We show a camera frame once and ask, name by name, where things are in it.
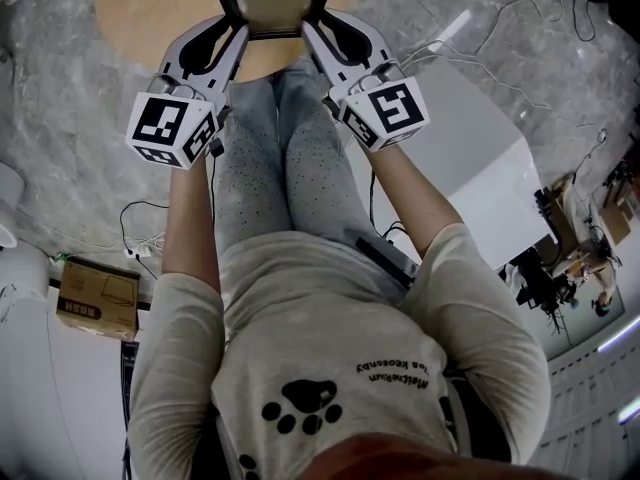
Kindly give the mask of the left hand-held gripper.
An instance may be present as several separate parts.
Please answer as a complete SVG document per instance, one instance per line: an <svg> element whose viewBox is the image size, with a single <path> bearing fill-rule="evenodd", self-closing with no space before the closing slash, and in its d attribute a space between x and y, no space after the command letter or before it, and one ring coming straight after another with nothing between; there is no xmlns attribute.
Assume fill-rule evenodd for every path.
<svg viewBox="0 0 640 480"><path fill-rule="evenodd" d="M189 170L217 140L228 112L225 89L249 40L247 25L233 29L212 70L216 43L230 27L227 16L215 16L169 45L160 72L136 96L126 131L126 144L143 160Z"/></svg>

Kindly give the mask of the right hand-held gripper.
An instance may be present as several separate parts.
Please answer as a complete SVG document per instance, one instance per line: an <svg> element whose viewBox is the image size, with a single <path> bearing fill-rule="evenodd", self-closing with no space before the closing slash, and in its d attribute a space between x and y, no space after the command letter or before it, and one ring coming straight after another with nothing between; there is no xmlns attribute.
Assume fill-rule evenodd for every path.
<svg viewBox="0 0 640 480"><path fill-rule="evenodd" d="M332 85L328 100L337 109L335 118L366 150L407 140L431 122L417 79L405 76L397 62L384 62L389 48L376 28L335 9L326 10L326 27L346 61L315 23L302 22L302 37ZM359 65L368 70L361 73Z"/></svg>

